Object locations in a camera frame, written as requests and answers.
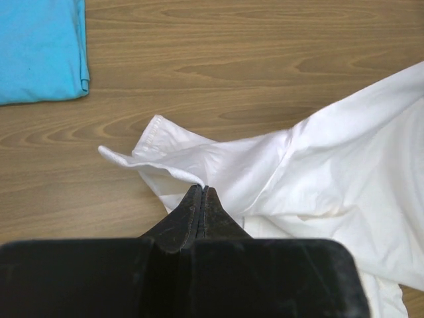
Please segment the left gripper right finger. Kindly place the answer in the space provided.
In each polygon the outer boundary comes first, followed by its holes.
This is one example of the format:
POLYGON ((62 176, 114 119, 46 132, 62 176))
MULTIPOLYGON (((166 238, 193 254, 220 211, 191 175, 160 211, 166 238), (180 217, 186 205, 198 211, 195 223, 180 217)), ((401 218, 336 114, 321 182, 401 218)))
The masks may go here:
POLYGON ((251 239, 252 237, 223 209, 216 190, 202 191, 196 239, 251 239))

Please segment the white t shirt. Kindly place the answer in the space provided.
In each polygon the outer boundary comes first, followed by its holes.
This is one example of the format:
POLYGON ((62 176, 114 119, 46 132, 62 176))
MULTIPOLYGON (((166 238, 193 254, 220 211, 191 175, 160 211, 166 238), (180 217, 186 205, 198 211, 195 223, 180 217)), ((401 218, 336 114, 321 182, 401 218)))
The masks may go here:
POLYGON ((401 287, 423 289, 423 64, 288 130, 217 142, 157 115, 131 155, 98 151, 168 211, 197 184, 255 238, 343 244, 373 317, 407 317, 401 287))

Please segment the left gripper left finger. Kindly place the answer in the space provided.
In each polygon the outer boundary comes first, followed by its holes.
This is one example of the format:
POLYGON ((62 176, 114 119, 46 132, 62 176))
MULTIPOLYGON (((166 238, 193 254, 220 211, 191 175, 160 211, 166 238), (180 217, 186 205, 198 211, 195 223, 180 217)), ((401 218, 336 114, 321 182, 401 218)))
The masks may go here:
POLYGON ((164 252, 177 253, 188 246, 197 235, 203 188, 192 185, 178 206, 140 239, 152 239, 164 252))

